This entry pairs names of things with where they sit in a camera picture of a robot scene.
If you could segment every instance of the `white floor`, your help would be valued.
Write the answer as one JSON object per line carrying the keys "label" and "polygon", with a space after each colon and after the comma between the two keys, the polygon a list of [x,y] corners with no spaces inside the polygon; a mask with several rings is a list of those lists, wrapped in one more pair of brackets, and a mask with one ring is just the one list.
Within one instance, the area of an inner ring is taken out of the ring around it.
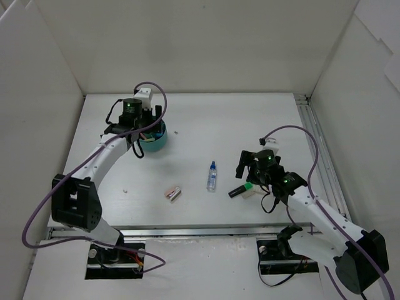
{"label": "white floor", "polygon": [[[67,160],[65,173],[81,163],[99,142],[107,127],[104,119],[111,105],[130,95],[88,95]],[[154,103],[162,103],[154,96]],[[111,120],[117,121],[122,104]],[[285,124],[301,126],[292,94],[168,94],[164,118],[168,141],[157,153],[138,159],[127,152],[109,171],[98,192],[103,218],[113,226],[227,226],[289,223],[285,206],[266,215],[261,196],[244,200],[229,198],[228,192],[246,180],[235,178],[242,150],[260,151],[258,139]],[[281,164],[306,178],[313,163],[303,132],[284,129],[274,134],[280,144]],[[211,161],[217,165],[217,189],[207,192]],[[182,196],[170,204],[164,192],[173,185]],[[317,176],[314,190],[321,195]],[[268,208],[273,197],[264,200]],[[297,222],[306,222],[293,213]],[[53,220],[50,226],[59,226]]]}

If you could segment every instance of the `green marker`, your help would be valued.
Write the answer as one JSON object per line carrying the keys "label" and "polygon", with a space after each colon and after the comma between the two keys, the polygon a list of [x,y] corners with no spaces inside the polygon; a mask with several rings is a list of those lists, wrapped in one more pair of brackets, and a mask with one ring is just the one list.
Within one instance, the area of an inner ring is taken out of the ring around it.
{"label": "green marker", "polygon": [[233,198],[233,197],[236,197],[237,195],[240,195],[240,194],[248,191],[252,187],[253,187],[253,185],[250,182],[246,182],[242,186],[239,186],[236,189],[234,189],[233,191],[230,191],[228,193],[228,195],[229,195],[229,197]]}

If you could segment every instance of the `clear plastic bottle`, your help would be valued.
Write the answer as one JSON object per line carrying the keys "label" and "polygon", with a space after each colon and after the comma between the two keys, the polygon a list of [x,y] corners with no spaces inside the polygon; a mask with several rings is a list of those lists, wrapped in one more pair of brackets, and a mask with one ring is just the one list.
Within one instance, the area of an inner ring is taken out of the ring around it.
{"label": "clear plastic bottle", "polygon": [[215,192],[216,181],[217,181],[217,169],[215,167],[215,161],[212,161],[207,180],[207,190],[209,192]]}

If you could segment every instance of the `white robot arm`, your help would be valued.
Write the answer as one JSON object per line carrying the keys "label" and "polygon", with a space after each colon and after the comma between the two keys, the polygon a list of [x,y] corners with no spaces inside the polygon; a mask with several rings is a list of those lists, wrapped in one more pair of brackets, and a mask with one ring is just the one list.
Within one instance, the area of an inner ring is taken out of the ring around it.
{"label": "white robot arm", "polygon": [[[293,253],[301,254],[334,269],[339,280],[350,291],[361,294],[380,277],[363,252],[372,258],[383,273],[389,270],[384,238],[375,230],[366,232],[353,224],[324,201],[317,203],[310,194],[307,182],[295,172],[286,172],[279,164],[281,158],[275,155],[278,151],[276,143],[268,142],[265,141],[265,147],[260,152],[242,151],[236,177],[242,178],[247,167],[247,181],[271,187],[276,197],[274,207],[278,202],[284,203],[306,216],[323,233],[320,238],[308,234],[297,225],[288,226],[277,235],[281,252],[286,257]],[[363,252],[349,242],[326,214]]]}
{"label": "white robot arm", "polygon": [[[123,137],[119,137],[118,134],[132,131],[133,128],[143,128],[154,122],[151,110],[152,96],[151,89],[142,88],[133,98],[119,99],[116,102],[123,102],[124,106],[119,122],[117,124],[109,122],[113,110],[111,109],[106,118],[109,126],[91,154],[98,152],[99,148],[103,148],[102,151],[53,194],[51,199],[53,220],[79,231],[77,235],[84,235],[111,245],[123,244],[122,233],[112,228],[102,218],[103,210],[97,190],[114,163],[133,146],[133,143],[138,143],[139,134]],[[156,119],[159,115],[161,107],[156,106]],[[161,132],[162,127],[155,125],[151,131]],[[56,175],[52,186],[54,187],[64,177],[62,174]]]}

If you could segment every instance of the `purple cable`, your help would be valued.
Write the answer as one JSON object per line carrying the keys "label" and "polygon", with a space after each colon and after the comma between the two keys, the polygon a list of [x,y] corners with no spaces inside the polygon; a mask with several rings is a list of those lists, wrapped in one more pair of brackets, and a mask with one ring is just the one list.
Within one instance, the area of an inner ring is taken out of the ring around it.
{"label": "purple cable", "polygon": [[333,286],[335,287],[337,293],[342,297],[343,300],[348,300],[345,295],[342,293],[342,291],[340,290],[338,284],[336,283],[335,279],[333,279],[333,276],[330,272],[330,270],[325,267],[325,271],[327,272],[327,275],[329,276],[330,280],[332,281]]}
{"label": "purple cable", "polygon": [[[167,96],[164,92],[164,90],[161,88],[161,86],[159,86],[158,84],[151,82],[151,81],[144,81],[141,82],[139,84],[137,84],[135,86],[134,89],[137,89],[139,86],[142,86],[144,84],[150,84],[152,86],[155,86],[156,88],[158,88],[164,98],[164,109],[162,110],[162,113],[160,115],[160,117],[158,119],[155,120],[154,123],[150,124],[149,126],[146,126],[144,128],[141,129],[137,129],[137,130],[133,130],[133,131],[129,131],[129,132],[124,132],[121,134],[118,134],[114,137],[112,137],[111,139],[107,140],[105,142],[106,145],[108,145],[109,143],[111,143],[112,141],[114,141],[117,138],[122,138],[124,136],[128,136],[130,134],[134,134],[134,133],[141,133],[142,131],[146,131],[150,128],[152,128],[153,126],[155,126],[158,122],[161,121],[161,119],[164,117],[166,111],[167,111]],[[41,248],[46,248],[46,247],[50,247],[50,246],[54,246],[57,244],[62,244],[62,243],[66,243],[66,242],[70,242],[70,241],[89,241],[92,243],[96,243],[98,245],[102,245],[105,247],[109,247],[109,248],[116,248],[116,249],[120,249],[120,250],[124,250],[124,251],[130,251],[130,252],[135,252],[135,253],[140,253],[140,254],[144,254],[147,256],[150,256],[152,258],[158,259],[159,261],[161,261],[161,264],[158,264],[155,267],[152,267],[148,270],[145,270],[143,272],[140,272],[138,274],[143,274],[149,271],[152,271],[154,269],[160,268],[162,266],[164,266],[166,264],[165,260],[155,254],[152,253],[148,253],[146,251],[139,251],[139,250],[135,250],[135,249],[131,249],[128,247],[122,247],[122,246],[116,246],[116,245],[112,245],[112,244],[106,244],[104,242],[99,242],[99,241],[95,241],[93,239],[90,239],[87,236],[76,236],[76,237],[69,237],[66,239],[62,239],[59,241],[55,241],[55,242],[49,242],[47,244],[42,244],[42,245],[33,245],[30,244],[26,238],[29,227],[31,226],[33,220],[35,219],[35,217],[38,215],[39,211],[43,208],[43,206],[49,201],[49,199],[51,198],[51,196],[69,179],[71,178],[71,176],[73,174],[75,174],[76,172],[78,172],[81,168],[83,168],[89,161],[91,161],[92,159],[94,159],[101,151],[103,151],[104,147],[99,148],[96,152],[94,152],[92,155],[90,155],[84,162],[82,162],[78,167],[76,167],[75,169],[73,169],[71,172],[69,172],[62,180],[60,180],[59,183],[57,183],[52,189],[51,191],[45,195],[45,197],[43,198],[43,200],[39,203],[39,205],[37,206],[37,208],[33,211],[32,215],[29,217],[29,219],[26,222],[26,225],[24,227],[24,230],[22,231],[22,243],[24,244],[25,247],[30,248],[30,249],[41,249]]]}
{"label": "purple cable", "polygon": [[[285,125],[285,126],[278,127],[276,129],[272,130],[266,136],[264,136],[264,139],[267,139],[270,135],[272,135],[276,131],[284,129],[284,128],[296,128],[296,129],[300,129],[301,131],[304,131],[311,138],[311,141],[314,144],[315,160],[314,160],[314,163],[312,164],[312,167],[311,167],[311,169],[310,169],[310,171],[308,173],[308,176],[307,176],[307,185],[308,185],[308,191],[309,191],[311,197],[313,199],[315,199],[314,192],[311,189],[311,175],[313,175],[313,172],[314,172],[314,170],[315,170],[315,168],[317,166],[317,163],[318,163],[319,149],[318,149],[317,141],[315,140],[315,137],[307,129],[304,129],[303,127],[296,126],[296,125]],[[335,220],[329,215],[329,213],[324,209],[324,207],[321,205],[321,203],[319,203],[319,201],[317,199],[315,199],[315,202],[316,202],[317,206],[320,208],[320,210],[322,211],[322,213],[329,219],[329,221],[341,232],[341,234],[343,234],[346,237],[346,239],[348,239],[350,241],[350,243],[352,243],[358,249],[358,251],[360,251],[362,253],[362,255],[364,255],[366,257],[366,259],[369,261],[369,263],[371,263],[372,267],[374,267],[376,272],[382,278],[383,283],[386,286],[387,292],[389,293],[390,300],[395,300],[394,299],[393,289],[392,289],[388,279],[386,278],[386,276],[382,272],[382,270],[379,268],[379,266],[376,264],[376,262],[372,259],[372,257],[350,235],[348,235],[347,232],[345,230],[343,230],[342,227],[338,223],[335,222]],[[291,218],[288,208],[286,208],[286,209],[287,209],[287,215],[289,216],[289,218],[291,219],[293,224],[296,224],[293,221],[293,219]],[[344,300],[347,300],[346,297],[344,297],[344,295],[341,292],[341,290],[339,289],[339,287],[336,284],[336,282],[334,282],[333,277],[332,277],[330,272],[328,273],[328,275],[329,275],[329,278],[331,278],[332,284],[336,288],[336,290],[339,293],[339,295],[341,295]]]}

